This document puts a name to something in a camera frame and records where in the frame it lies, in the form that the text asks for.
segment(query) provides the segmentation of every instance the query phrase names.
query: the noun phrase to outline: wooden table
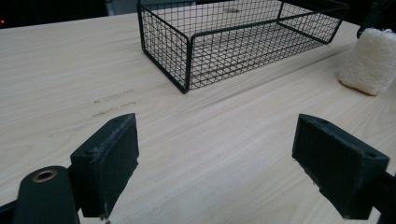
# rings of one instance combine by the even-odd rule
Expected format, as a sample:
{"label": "wooden table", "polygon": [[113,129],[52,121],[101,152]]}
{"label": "wooden table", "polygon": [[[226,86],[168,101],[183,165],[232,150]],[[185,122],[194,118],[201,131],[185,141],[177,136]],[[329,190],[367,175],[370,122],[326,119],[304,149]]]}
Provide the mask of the wooden table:
{"label": "wooden table", "polygon": [[376,210],[343,220],[291,157],[305,113],[387,154],[396,172],[396,86],[373,97],[337,80],[358,28],[344,22],[328,46],[186,95],[143,54],[136,14],[1,30],[0,204],[134,112],[139,165],[112,223],[376,223]]}

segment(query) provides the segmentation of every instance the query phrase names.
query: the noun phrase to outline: light wood tabletop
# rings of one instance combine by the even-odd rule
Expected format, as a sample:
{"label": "light wood tabletop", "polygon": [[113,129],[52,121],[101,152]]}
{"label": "light wood tabletop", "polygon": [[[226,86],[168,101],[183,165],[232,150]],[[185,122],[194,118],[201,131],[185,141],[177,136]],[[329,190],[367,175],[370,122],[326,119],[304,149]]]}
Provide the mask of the light wood tabletop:
{"label": "light wood tabletop", "polygon": [[144,55],[136,14],[0,30],[0,205],[26,175],[69,166],[108,120],[135,113],[139,165],[112,223],[376,223],[375,209],[342,219],[291,157],[305,113],[396,172],[396,85],[373,97],[337,79],[358,29],[343,22],[330,45],[185,95]]}

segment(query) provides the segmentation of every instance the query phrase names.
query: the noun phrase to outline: dark background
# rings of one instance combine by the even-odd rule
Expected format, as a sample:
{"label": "dark background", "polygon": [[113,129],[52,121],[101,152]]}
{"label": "dark background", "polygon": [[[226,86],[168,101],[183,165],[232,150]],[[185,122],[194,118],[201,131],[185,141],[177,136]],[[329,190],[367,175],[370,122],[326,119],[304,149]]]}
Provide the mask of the dark background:
{"label": "dark background", "polygon": [[[142,0],[142,3],[170,1],[175,0]],[[197,0],[197,4],[216,1],[224,0]],[[0,29],[132,13],[136,12],[136,2],[137,0],[0,0]],[[367,17],[373,3],[372,0],[338,2],[349,4],[350,10],[345,20],[358,25]],[[384,11],[384,20],[376,28],[396,30],[396,4]]]}

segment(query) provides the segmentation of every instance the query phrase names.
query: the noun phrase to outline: metal wire mesh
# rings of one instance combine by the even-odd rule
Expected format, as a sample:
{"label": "metal wire mesh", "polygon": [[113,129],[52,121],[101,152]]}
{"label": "metal wire mesh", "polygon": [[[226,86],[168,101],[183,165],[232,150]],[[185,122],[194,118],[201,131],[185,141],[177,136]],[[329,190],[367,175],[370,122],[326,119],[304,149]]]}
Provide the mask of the metal wire mesh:
{"label": "metal wire mesh", "polygon": [[142,48],[187,92],[330,43],[347,6],[306,2],[138,3]]}

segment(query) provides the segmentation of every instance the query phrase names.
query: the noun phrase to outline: white fluffy object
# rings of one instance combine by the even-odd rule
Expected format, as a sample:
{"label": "white fluffy object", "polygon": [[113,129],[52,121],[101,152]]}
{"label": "white fluffy object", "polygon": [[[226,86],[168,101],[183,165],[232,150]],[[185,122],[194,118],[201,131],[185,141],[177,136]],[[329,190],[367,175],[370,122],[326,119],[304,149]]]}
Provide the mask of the white fluffy object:
{"label": "white fluffy object", "polygon": [[384,92],[396,77],[396,34],[366,29],[358,40],[340,81],[371,95]]}

